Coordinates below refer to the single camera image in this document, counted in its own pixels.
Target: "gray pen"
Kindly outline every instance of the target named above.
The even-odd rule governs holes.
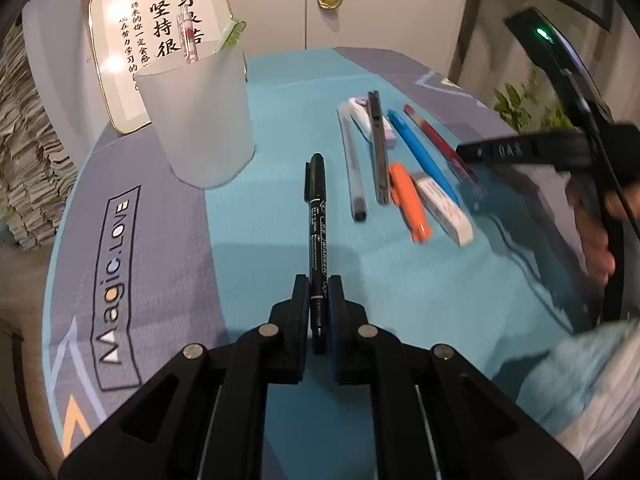
[[[341,103],[338,106],[338,119],[342,131],[344,158],[347,161],[351,215],[356,222],[364,222],[367,218],[367,205],[364,200],[364,188],[362,186],[358,152],[355,142],[353,141],[353,136],[351,135],[351,109],[348,103]]]
[[[373,145],[373,181],[376,186],[376,200],[379,204],[391,202],[389,185],[389,166],[386,160],[385,127],[382,119],[380,94],[377,90],[369,92],[369,119],[371,120],[371,138]]]

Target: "plastic cup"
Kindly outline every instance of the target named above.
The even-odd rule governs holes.
[[[201,43],[200,60],[191,64],[172,52],[135,75],[174,173],[203,189],[231,180],[255,151],[242,48],[214,54],[215,46]]]

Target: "yellow arrow pattern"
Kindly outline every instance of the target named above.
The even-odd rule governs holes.
[[[66,406],[65,423],[62,428],[62,454],[65,457],[71,453],[71,441],[74,437],[76,424],[80,427],[80,431],[82,431],[85,438],[91,434],[91,428],[89,428],[89,425],[86,423],[86,419],[74,396],[69,396],[69,403]]]

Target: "black marker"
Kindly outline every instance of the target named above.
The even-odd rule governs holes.
[[[320,153],[305,165],[305,202],[309,204],[309,310],[315,354],[326,352],[326,187]]]

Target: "pen in cup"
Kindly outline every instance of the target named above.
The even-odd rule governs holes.
[[[226,24],[226,27],[222,30],[222,34],[220,35],[220,39],[216,44],[215,49],[213,50],[214,54],[219,53],[223,48],[228,46],[234,46],[238,39],[240,38],[240,34],[246,28],[246,22],[238,22],[236,20],[229,20]]]
[[[180,48],[182,49],[182,55],[187,57],[187,44],[184,41],[184,25],[182,24],[182,14],[178,14],[175,17],[175,21],[178,25],[178,36],[180,37]]]
[[[187,5],[182,4],[180,6],[180,19],[178,22],[182,22],[182,38],[180,42],[182,44],[182,50],[186,50],[187,63],[194,63],[198,60],[198,49],[196,47],[196,40],[193,33],[193,19]]]

